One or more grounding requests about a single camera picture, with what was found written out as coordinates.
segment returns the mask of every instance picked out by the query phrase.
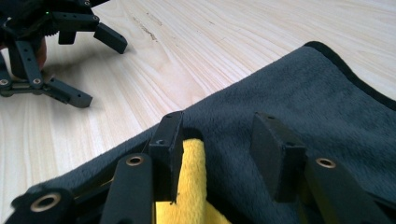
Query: tabletop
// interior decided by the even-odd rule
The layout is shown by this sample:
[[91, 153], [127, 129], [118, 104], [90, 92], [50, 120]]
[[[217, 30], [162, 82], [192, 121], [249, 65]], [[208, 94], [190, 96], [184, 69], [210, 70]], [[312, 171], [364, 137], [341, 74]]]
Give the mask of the tabletop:
[[[88, 108], [44, 95], [0, 97], [0, 221], [30, 186], [77, 168], [306, 42], [337, 52], [396, 100], [393, 0], [112, 0], [93, 9], [122, 34], [124, 54], [78, 33], [47, 37], [44, 78], [93, 97]], [[2, 50], [7, 63], [7, 49]]]

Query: black cloth edge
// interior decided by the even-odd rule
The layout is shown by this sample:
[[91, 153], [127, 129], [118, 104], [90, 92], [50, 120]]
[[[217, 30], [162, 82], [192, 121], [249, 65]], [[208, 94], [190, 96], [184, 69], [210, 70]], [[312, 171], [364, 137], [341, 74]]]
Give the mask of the black cloth edge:
[[396, 101], [388, 98], [386, 95], [376, 91], [373, 87], [362, 81], [356, 74], [349, 68], [349, 66], [341, 59], [341, 57], [335, 53], [332, 49], [327, 47], [325, 44], [318, 41], [311, 41], [304, 44], [305, 47], [310, 47], [328, 58], [340, 71], [346, 76], [346, 78], [352, 82], [356, 87], [364, 91], [366, 94], [373, 97], [382, 105], [389, 109], [396, 110]]

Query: dark gray cloth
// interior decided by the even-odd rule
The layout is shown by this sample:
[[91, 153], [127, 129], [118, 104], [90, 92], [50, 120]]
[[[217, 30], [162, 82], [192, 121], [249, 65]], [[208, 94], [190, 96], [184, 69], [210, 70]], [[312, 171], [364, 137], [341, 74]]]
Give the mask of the dark gray cloth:
[[[295, 223], [295, 204], [271, 201], [249, 155], [254, 112], [277, 117], [303, 140], [308, 156], [337, 159], [363, 189], [396, 203], [395, 108], [316, 42], [187, 108], [184, 127], [202, 134], [210, 193], [255, 223]], [[29, 192], [57, 187], [79, 194], [155, 128]]]

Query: folded yellow cloth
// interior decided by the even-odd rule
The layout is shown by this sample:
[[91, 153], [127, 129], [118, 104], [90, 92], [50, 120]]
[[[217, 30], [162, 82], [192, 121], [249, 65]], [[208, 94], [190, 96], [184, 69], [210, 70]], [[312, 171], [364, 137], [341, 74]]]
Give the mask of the folded yellow cloth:
[[230, 223], [224, 215], [206, 201], [204, 143], [198, 139], [190, 139], [184, 141], [183, 147], [177, 203], [156, 203], [157, 223]]

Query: cloth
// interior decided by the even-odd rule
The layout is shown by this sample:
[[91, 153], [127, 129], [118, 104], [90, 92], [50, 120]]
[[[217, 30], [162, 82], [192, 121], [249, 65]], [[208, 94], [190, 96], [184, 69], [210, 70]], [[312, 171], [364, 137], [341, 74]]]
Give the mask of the cloth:
[[156, 203], [158, 224], [230, 223], [206, 201], [204, 143], [199, 139], [184, 141], [183, 163], [177, 188], [177, 203]]
[[[207, 200], [232, 223], [296, 223], [294, 203], [274, 203], [249, 154], [253, 115], [271, 114], [307, 146], [334, 158], [363, 189], [396, 203], [396, 102], [362, 82], [331, 49], [310, 42], [190, 106], [186, 138], [205, 142]], [[76, 194], [109, 177], [122, 156], [141, 151], [156, 125], [81, 165], [33, 186]]]

